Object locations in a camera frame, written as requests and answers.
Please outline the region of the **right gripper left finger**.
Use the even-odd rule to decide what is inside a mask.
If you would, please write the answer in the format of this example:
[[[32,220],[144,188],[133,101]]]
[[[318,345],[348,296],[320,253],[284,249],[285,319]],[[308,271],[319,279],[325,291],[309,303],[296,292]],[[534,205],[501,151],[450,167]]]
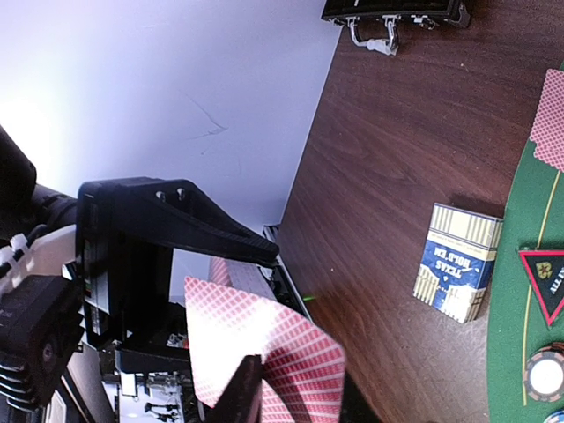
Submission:
[[[218,402],[209,412],[209,422],[259,423],[263,396],[262,385],[261,356],[245,356]]]

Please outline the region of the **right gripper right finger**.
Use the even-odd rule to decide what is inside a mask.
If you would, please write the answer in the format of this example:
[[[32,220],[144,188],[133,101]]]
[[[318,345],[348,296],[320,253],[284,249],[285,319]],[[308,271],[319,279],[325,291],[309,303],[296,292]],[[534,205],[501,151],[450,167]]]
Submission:
[[[381,423],[348,372],[345,373],[340,423]]]

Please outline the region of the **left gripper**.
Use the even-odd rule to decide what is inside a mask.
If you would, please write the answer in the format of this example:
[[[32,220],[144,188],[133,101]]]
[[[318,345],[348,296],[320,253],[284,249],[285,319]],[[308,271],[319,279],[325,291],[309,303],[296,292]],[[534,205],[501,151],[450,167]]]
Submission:
[[[38,225],[1,251],[1,393],[23,412],[50,401],[81,335],[101,347],[131,329],[143,304],[167,301],[172,252],[162,247],[268,268],[279,252],[188,180],[88,182],[71,208],[62,227]],[[131,342],[115,348],[115,365],[191,368],[188,349]]]

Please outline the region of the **orange black chip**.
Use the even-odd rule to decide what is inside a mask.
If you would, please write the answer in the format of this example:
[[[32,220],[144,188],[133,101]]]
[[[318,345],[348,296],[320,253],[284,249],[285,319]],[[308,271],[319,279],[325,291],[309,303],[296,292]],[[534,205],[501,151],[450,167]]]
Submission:
[[[563,398],[563,343],[539,348],[526,361],[523,372],[526,394],[534,401],[553,403]]]

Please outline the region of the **blue tan chip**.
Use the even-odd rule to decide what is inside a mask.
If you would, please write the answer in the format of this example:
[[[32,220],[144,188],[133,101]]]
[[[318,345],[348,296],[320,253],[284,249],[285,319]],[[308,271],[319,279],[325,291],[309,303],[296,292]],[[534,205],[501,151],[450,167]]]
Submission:
[[[558,410],[549,414],[543,423],[564,423],[564,410]]]

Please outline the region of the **red card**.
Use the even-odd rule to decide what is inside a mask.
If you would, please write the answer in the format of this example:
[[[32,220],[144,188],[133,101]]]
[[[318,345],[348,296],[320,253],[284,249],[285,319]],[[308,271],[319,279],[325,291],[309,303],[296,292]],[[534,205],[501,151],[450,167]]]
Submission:
[[[563,71],[548,69],[530,140],[536,145],[534,157],[563,171]]]

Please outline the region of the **red playing card deck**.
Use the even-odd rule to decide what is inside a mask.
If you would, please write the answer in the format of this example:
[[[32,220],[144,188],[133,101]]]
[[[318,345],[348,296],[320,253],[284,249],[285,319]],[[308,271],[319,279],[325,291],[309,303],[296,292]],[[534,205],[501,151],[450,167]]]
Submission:
[[[258,266],[251,263],[212,257],[209,281],[217,285],[212,298],[220,305],[253,304],[259,297],[276,300]]]

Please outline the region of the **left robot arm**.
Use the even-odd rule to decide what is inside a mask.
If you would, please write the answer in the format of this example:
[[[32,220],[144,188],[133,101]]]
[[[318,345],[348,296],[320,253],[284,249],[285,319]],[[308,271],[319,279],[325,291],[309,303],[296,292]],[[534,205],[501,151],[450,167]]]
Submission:
[[[15,412],[49,403],[81,339],[96,349],[117,343],[122,371],[189,365],[152,342],[174,320],[177,249],[268,268],[277,262],[275,243],[232,219],[193,182],[94,181],[68,197],[36,177],[3,134],[1,393]]]

